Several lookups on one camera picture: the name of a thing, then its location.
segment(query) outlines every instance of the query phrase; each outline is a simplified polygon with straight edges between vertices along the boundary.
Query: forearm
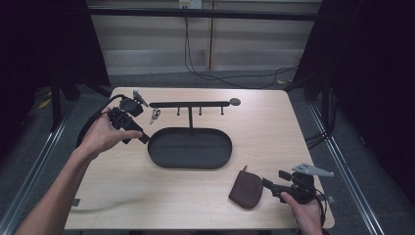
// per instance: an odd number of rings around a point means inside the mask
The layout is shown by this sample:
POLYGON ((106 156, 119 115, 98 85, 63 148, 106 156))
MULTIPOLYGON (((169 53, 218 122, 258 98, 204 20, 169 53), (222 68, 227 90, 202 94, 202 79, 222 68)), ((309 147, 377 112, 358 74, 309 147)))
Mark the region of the forearm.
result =
POLYGON ((62 234, 73 198, 93 156, 76 149, 16 234, 62 234))

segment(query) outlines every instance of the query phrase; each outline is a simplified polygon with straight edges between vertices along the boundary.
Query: hand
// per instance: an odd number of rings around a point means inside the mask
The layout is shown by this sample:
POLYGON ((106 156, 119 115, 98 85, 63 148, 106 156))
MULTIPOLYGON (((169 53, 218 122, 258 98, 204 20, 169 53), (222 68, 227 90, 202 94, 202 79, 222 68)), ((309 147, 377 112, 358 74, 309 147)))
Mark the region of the hand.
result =
MULTIPOLYGON (((106 107, 103 113, 110 110, 109 107, 106 107)), ((119 141, 140 138, 141 136, 143 136, 143 133, 138 130, 123 131, 115 129, 111 125, 110 118, 107 114, 102 114, 86 132, 78 149, 86 151, 87 155, 92 157, 92 161, 100 153, 111 149, 119 141)))
POLYGON ((315 199, 307 204, 301 205, 286 192, 282 192, 281 197, 291 206, 293 216, 300 225, 301 235, 323 234, 320 220, 320 207, 315 199))

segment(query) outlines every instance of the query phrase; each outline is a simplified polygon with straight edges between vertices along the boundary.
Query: gray carpet floor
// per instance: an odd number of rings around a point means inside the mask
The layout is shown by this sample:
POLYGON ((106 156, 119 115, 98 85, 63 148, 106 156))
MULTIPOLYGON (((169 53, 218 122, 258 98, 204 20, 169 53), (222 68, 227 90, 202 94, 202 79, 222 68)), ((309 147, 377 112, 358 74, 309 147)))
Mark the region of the gray carpet floor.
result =
MULTIPOLYGON (((273 73, 273 71, 262 71, 259 74, 268 73, 273 73)), ((277 77, 252 75, 239 78, 207 80, 189 72, 178 72, 112 76, 111 82, 113 88, 119 86, 141 86, 258 89, 267 86, 265 89, 281 89, 290 84, 290 79, 292 79, 294 73, 294 70, 290 70, 279 74, 277 77)), ((258 72, 219 71, 214 73, 214 75, 221 77, 241 74, 258 75, 258 72)), ((107 98, 96 94, 87 87, 79 86, 79 90, 81 91, 81 97, 73 105, 62 136, 45 168, 41 171, 39 180, 35 184, 16 225, 20 224, 46 192, 65 164, 69 153, 74 149, 77 134, 83 123, 107 100, 107 98)), ((304 100, 302 89, 299 88, 291 91, 289 97, 304 138, 318 133, 318 126, 310 112, 310 102, 304 100)), ((43 98, 41 95, 36 98, 36 104, 28 114, 25 124, 20 130, 19 141, 14 146, 13 151, 10 152, 8 160, 0 165, 0 217, 5 215, 8 207, 16 195, 18 195, 21 185, 23 185, 25 178, 36 161, 37 155, 50 135, 51 106, 42 110, 37 109, 37 105, 43 98)), ((69 107, 70 102, 63 99, 63 110, 68 110, 69 107)), ((415 231, 414 208, 409 204, 394 181, 384 172, 373 152, 361 144, 358 132, 342 113, 341 108, 338 110, 333 136, 363 194, 379 218, 385 234, 411 234, 411 232, 415 231)), ((332 154, 326 143, 322 142, 312 148, 310 154, 316 166, 332 170, 337 175, 335 178, 321 178, 324 191, 336 198, 336 202, 331 205, 336 224, 328 231, 333 235, 371 234, 348 191, 345 181, 341 177, 337 165, 333 161, 332 154)), ((67 232, 67 234, 78 233, 79 231, 67 232)), ((84 231, 83 234, 128 234, 128 231, 84 231)), ((293 234, 293 232, 273 231, 273 234, 293 234)))

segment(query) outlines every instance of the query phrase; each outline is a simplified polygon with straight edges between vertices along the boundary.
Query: person's left hand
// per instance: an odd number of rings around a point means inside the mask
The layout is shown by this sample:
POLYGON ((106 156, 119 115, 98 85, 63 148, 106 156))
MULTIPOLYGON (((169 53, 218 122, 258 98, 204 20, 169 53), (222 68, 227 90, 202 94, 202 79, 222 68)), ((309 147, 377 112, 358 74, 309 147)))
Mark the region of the person's left hand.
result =
POLYGON ((143 136, 143 133, 138 130, 123 131, 115 129, 106 114, 110 110, 109 107, 103 110, 103 114, 91 125, 78 147, 78 149, 86 151, 87 155, 92 158, 91 161, 123 139, 134 139, 143 136))

